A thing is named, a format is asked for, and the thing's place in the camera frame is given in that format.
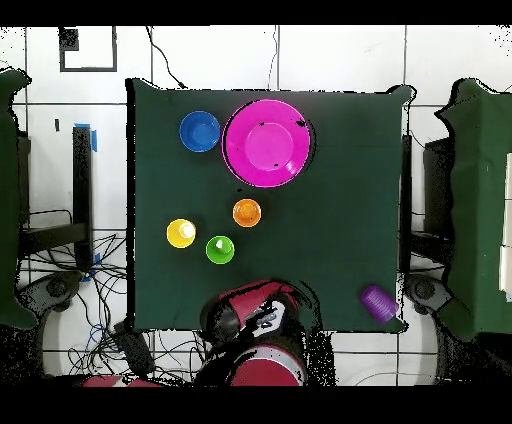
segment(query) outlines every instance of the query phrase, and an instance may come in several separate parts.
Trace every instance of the grout line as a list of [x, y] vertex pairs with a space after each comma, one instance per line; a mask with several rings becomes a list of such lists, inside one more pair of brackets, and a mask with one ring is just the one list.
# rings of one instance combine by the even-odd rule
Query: grout line
[[405, 84], [405, 75], [407, 72], [407, 25], [405, 25], [405, 32], [404, 32], [404, 79], [402, 84]]
[[[27, 27], [24, 28], [24, 35], [25, 35], [25, 73], [28, 75], [27, 69], [28, 69], [28, 54], [27, 54]], [[25, 87], [25, 132], [28, 136], [28, 85]], [[27, 227], [30, 230], [30, 214], [28, 215], [27, 220]], [[31, 272], [31, 265], [30, 265], [30, 256], [28, 257], [28, 284], [32, 284], [32, 272]]]
[[277, 91], [279, 91], [279, 56], [281, 54], [281, 25], [277, 26]]
[[126, 106], [126, 103], [109, 103], [109, 102], [97, 102], [97, 103], [66, 103], [66, 102], [48, 102], [48, 103], [41, 103], [41, 102], [28, 102], [25, 103], [13, 103], [13, 106]]
[[[151, 40], [153, 40], [153, 27], [151, 26], [149, 29], [149, 32], [151, 34]], [[151, 84], [153, 84], [153, 43], [149, 43], [149, 48], [151, 49]]]
[[[153, 334], [153, 346], [156, 346], [155, 345], [155, 335]], [[48, 353], [60, 353], [60, 352], [63, 352], [63, 353], [67, 353], [69, 349], [43, 349], [43, 352], [48, 352]], [[80, 349], [76, 349], [77, 352], [79, 353], [87, 353], [88, 351], [86, 351], [85, 349], [84, 350], [80, 350]], [[117, 351], [115, 350], [105, 350], [105, 352], [107, 353], [117, 353]], [[173, 350], [173, 351], [170, 351], [170, 350], [157, 350], [155, 348], [152, 349], [152, 352], [154, 355], [156, 354], [162, 354], [162, 353], [171, 353], [171, 354], [175, 354], [175, 353], [186, 353], [186, 354], [189, 354], [190, 353], [190, 350]], [[397, 352], [346, 352], [346, 351], [339, 351], [339, 350], [335, 350], [333, 351], [335, 354], [343, 354], [343, 355], [396, 355]], [[426, 355], [426, 356], [436, 356], [437, 353], [432, 353], [432, 352], [400, 352], [400, 355]]]

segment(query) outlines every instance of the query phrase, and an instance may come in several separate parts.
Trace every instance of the yellow cup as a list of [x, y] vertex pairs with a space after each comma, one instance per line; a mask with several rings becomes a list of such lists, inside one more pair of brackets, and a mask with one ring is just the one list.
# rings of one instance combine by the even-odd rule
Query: yellow cup
[[186, 219], [175, 219], [167, 226], [167, 241], [171, 246], [183, 249], [196, 238], [196, 227]]

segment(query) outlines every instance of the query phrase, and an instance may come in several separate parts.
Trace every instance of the cup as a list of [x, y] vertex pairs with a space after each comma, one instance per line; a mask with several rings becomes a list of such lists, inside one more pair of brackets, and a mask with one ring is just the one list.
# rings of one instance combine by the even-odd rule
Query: cup
[[235, 255], [235, 245], [226, 236], [215, 236], [206, 244], [206, 256], [214, 264], [227, 264]]
[[186, 219], [175, 219], [167, 226], [167, 241], [171, 246], [183, 249], [196, 238], [196, 227]]
[[255, 200], [242, 199], [233, 206], [233, 219], [242, 227], [254, 227], [261, 219], [261, 208]]

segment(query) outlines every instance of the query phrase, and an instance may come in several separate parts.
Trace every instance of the plate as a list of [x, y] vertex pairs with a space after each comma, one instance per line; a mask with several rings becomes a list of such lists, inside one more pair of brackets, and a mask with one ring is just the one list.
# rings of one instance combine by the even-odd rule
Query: plate
[[230, 171], [256, 187], [290, 182], [309, 155], [305, 119], [288, 103], [262, 99], [239, 108], [222, 134], [222, 155]]

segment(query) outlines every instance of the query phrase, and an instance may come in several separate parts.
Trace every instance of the blue bowl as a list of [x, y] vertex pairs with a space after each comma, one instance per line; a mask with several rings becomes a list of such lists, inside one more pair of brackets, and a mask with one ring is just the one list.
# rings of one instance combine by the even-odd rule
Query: blue bowl
[[180, 138], [187, 149], [206, 152], [219, 141], [219, 121], [208, 112], [191, 112], [181, 121]]

